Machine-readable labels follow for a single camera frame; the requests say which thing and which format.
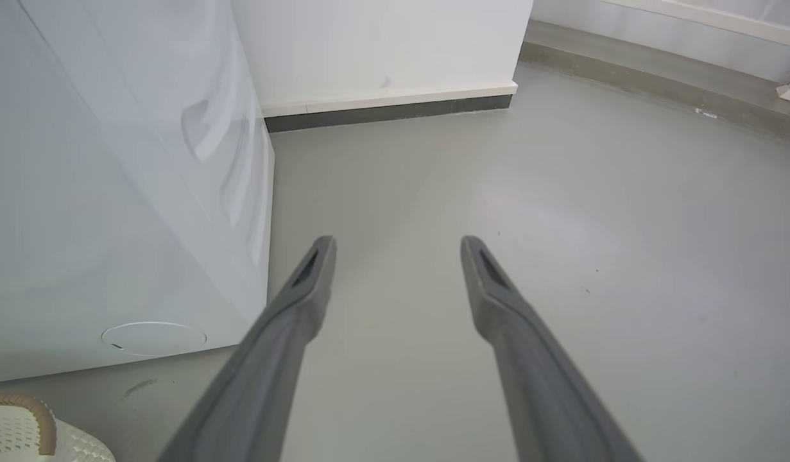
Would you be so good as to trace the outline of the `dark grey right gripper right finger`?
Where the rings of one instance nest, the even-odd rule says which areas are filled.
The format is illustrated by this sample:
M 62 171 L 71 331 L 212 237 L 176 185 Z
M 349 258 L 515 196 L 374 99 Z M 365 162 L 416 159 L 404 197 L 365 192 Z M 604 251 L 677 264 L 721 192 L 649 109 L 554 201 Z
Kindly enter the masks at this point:
M 460 260 L 475 328 L 494 349 L 518 458 L 641 460 L 485 242 L 463 237 Z

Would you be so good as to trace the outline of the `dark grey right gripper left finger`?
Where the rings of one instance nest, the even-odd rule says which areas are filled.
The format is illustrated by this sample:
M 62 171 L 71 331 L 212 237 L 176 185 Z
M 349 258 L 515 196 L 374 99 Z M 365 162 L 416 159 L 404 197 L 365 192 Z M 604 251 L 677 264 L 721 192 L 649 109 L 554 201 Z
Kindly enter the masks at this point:
M 268 304 L 161 452 L 160 461 L 278 461 L 307 345 L 336 269 L 323 235 Z

